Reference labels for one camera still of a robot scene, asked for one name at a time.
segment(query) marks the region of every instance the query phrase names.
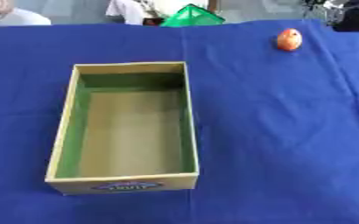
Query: red apple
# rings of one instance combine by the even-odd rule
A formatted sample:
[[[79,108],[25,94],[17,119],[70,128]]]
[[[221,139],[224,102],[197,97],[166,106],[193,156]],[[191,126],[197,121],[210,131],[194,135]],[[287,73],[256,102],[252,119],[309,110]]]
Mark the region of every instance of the red apple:
[[[302,44],[302,35],[295,29],[287,29],[278,35],[278,48],[285,51],[293,51]]]

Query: open box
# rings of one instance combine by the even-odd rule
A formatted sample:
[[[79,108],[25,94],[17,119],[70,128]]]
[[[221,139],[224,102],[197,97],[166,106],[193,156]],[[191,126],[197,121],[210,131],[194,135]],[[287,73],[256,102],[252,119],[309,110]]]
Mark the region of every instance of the open box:
[[[65,194],[194,188],[184,62],[75,65],[46,182]]]

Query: blue cloth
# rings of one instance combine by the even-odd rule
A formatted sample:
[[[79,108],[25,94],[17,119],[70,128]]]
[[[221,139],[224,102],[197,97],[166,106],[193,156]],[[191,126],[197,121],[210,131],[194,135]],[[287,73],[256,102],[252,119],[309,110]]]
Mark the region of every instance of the blue cloth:
[[[273,45],[285,28],[303,46]],[[195,190],[62,196],[45,184],[75,63],[185,60]],[[0,28],[0,223],[359,224],[359,33],[314,21]]]

